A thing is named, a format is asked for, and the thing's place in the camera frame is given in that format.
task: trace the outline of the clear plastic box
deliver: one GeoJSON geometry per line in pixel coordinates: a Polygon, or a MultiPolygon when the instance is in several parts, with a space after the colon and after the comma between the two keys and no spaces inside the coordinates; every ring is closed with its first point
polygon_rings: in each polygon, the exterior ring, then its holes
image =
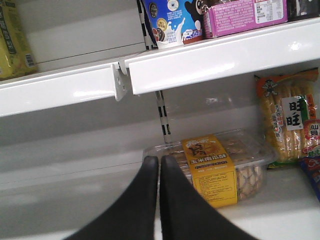
{"type": "MultiPolygon", "coordinates": [[[[266,183],[267,166],[276,160],[277,153],[268,143],[241,129],[214,135],[221,142],[235,166],[238,201],[254,196],[266,183]]],[[[192,175],[181,141],[153,146],[143,152],[143,158],[157,156],[161,159],[165,155],[175,157],[184,175],[192,184],[192,175]]]]}

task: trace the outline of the black object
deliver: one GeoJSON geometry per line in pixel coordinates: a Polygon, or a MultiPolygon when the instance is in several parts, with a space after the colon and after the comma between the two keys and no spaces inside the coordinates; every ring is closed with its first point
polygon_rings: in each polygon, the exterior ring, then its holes
{"type": "Polygon", "coordinates": [[[65,240],[153,240],[159,161],[147,156],[119,199],[65,240]]]}
{"type": "Polygon", "coordinates": [[[173,156],[161,159],[160,213],[163,240],[257,240],[211,207],[173,156]]]}
{"type": "Polygon", "coordinates": [[[319,0],[287,0],[288,21],[319,17],[319,0]]]}
{"type": "Polygon", "coordinates": [[[149,17],[148,17],[148,13],[147,13],[147,10],[146,10],[146,6],[143,2],[143,0],[140,0],[140,3],[141,3],[141,6],[143,7],[143,12],[144,12],[144,24],[145,24],[145,28],[148,32],[148,35],[150,36],[151,38],[151,41],[154,45],[157,45],[157,42],[156,42],[156,39],[155,39],[155,36],[152,32],[152,27],[151,27],[151,24],[150,24],[150,21],[149,21],[149,17]]]}

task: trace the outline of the milk splash graphic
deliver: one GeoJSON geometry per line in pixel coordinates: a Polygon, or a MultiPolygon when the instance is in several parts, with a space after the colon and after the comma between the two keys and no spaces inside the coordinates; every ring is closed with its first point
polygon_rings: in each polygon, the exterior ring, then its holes
{"type": "Polygon", "coordinates": [[[163,41],[157,41],[156,44],[158,45],[158,47],[160,49],[164,49],[164,48],[170,48],[170,47],[174,47],[174,46],[179,46],[179,45],[183,45],[183,39],[181,36],[181,31],[182,31],[182,27],[185,24],[185,20],[186,18],[184,17],[182,22],[178,25],[178,27],[176,28],[176,30],[174,31],[171,28],[171,21],[168,22],[168,26],[166,28],[166,30],[164,31],[164,40],[163,41]]]}

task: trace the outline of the cartoon cow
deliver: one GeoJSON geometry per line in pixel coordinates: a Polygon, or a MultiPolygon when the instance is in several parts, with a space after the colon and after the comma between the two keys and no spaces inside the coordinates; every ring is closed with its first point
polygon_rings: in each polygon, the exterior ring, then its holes
{"type": "Polygon", "coordinates": [[[186,1],[184,3],[184,7],[188,13],[190,13],[191,18],[194,21],[195,28],[198,31],[201,29],[202,3],[202,0],[192,0],[192,2],[186,1]]]}

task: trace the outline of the oreo cookie graphic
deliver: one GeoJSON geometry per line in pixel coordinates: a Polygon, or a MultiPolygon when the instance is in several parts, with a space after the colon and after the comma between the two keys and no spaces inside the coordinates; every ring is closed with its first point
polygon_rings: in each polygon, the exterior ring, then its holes
{"type": "Polygon", "coordinates": [[[162,42],[165,39],[165,33],[161,28],[152,28],[152,32],[157,42],[162,42]]]}
{"type": "Polygon", "coordinates": [[[158,8],[154,2],[150,3],[149,5],[149,13],[152,18],[155,18],[158,15],[158,8]]]}

